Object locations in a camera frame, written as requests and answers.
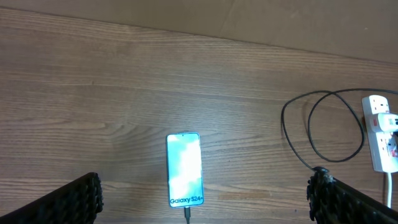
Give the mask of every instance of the plug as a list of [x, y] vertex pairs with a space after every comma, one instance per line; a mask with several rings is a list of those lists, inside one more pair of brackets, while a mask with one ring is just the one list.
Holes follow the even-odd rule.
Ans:
[[398, 115], [392, 113], [372, 114], [368, 117], [371, 129], [375, 132], [396, 132], [398, 131]]

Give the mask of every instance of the power strip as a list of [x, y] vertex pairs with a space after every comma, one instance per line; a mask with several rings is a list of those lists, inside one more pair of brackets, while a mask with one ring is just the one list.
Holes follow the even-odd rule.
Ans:
[[374, 132], [371, 128], [372, 125], [377, 125], [374, 114], [390, 113], [387, 99], [383, 96], [371, 95], [362, 99], [362, 107], [365, 115], [373, 169], [378, 172], [397, 172], [398, 150], [394, 133]]

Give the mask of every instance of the black plastic object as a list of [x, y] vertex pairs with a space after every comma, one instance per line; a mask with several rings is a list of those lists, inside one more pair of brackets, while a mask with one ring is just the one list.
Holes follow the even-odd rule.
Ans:
[[398, 212], [332, 177], [327, 169], [314, 168], [308, 181], [310, 218], [321, 223], [398, 223]]
[[100, 178], [92, 172], [0, 217], [0, 223], [89, 224], [102, 211], [102, 201]]

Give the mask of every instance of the charging cable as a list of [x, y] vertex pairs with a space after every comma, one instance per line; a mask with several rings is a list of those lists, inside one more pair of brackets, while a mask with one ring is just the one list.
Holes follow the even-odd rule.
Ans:
[[184, 214], [185, 214], [185, 218], [187, 219], [187, 224], [189, 224], [189, 218], [191, 217], [191, 208], [185, 207]]
[[386, 173], [388, 179], [388, 190], [387, 190], [387, 207], [391, 208], [391, 197], [392, 197], [392, 177], [391, 173]]

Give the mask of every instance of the wooden table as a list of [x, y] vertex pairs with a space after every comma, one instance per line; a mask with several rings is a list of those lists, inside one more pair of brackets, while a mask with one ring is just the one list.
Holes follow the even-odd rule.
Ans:
[[[168, 205], [165, 136], [197, 131], [206, 202], [192, 209], [192, 223], [310, 223], [312, 172], [282, 134], [282, 106], [313, 90], [397, 84], [391, 63], [0, 9], [0, 215], [97, 172], [104, 210], [96, 223], [185, 223]], [[361, 98], [371, 94], [342, 95], [362, 116]], [[398, 97], [385, 96], [397, 112]], [[384, 176], [367, 142], [339, 164], [313, 152], [305, 121], [319, 97], [288, 107], [298, 152], [382, 202]], [[312, 127], [333, 159], [361, 139], [334, 97]]]

